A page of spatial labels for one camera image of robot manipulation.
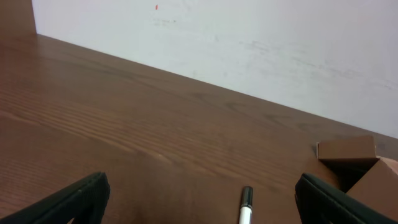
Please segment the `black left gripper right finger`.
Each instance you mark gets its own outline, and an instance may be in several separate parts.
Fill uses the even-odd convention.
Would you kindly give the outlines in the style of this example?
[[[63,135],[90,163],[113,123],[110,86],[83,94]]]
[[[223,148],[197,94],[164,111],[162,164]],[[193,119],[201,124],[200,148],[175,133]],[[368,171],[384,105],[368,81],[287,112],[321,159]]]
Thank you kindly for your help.
[[[295,201],[302,223],[397,224],[309,173],[296,183]]]

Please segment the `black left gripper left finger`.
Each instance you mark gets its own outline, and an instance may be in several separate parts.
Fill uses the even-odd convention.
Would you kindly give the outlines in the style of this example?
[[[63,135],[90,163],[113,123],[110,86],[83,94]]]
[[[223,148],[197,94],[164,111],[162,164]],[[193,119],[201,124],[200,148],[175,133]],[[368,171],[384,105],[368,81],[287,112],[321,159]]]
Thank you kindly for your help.
[[[95,172],[2,218],[1,223],[101,223],[109,195],[106,174]]]

